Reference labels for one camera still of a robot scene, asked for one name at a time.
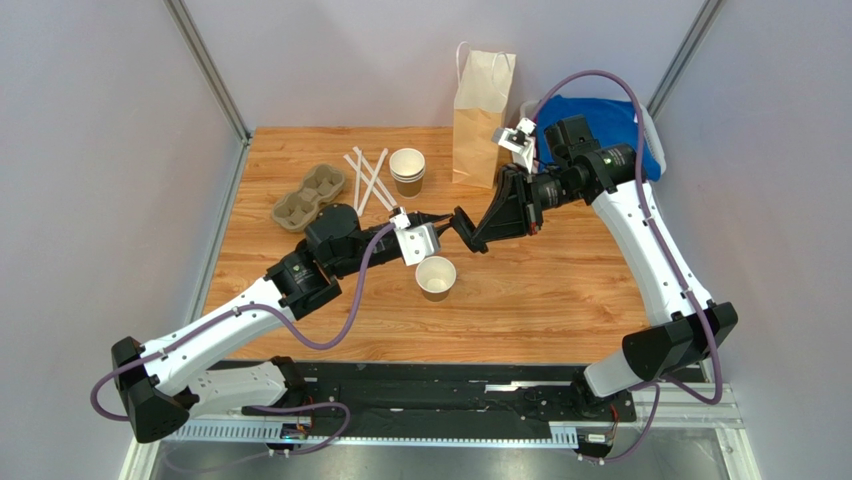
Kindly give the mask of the stack of paper cups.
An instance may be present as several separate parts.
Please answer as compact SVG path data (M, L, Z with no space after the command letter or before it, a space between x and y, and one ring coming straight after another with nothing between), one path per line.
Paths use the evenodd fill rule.
M403 198L413 199L421 193L425 167L424 155L414 148L402 148L391 155L390 174Z

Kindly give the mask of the single paper coffee cup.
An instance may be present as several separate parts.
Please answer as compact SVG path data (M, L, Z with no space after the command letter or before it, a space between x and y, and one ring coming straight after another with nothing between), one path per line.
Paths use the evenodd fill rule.
M415 281L424 298L430 302L446 299L456 280L455 265L440 256L423 260L415 270Z

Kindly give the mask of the black plastic cup lid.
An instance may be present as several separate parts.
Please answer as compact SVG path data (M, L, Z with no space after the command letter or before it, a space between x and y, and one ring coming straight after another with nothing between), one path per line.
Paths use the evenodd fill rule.
M486 243L474 237L476 226L462 207L454 208L450 225L471 252L481 254L488 252Z

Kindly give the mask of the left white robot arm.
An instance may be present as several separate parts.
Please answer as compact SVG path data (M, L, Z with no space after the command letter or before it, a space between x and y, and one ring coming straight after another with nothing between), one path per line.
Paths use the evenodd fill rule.
M354 324L368 268L401 259L417 265L440 249L448 214L395 208L388 222L362 228L354 207L331 204L304 229L294 251L246 290L178 331L147 342L133 337L111 348L114 383L126 421L140 443L161 440L188 420L242 407L293 400L302 381L287 360L258 367L212 371L212 366L248 342L280 327L314 350L339 344ZM295 323L323 308L341 292L341 278L356 275L355 300L341 331L318 343Z

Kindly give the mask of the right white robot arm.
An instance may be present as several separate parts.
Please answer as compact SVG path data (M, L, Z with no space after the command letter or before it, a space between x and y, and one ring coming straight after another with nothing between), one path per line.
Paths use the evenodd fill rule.
M649 327L625 336L620 347L572 381L570 404L595 417L628 389L663 378L717 353L738 322L729 302L718 303L697 281L663 221L637 151L627 143L602 146L584 116L545 131L553 162L533 171L536 125L522 119L499 128L493 141L512 163L497 173L497 190L478 224L458 218L467 247L485 253L491 242L537 234L547 210L577 201L604 222L634 276Z

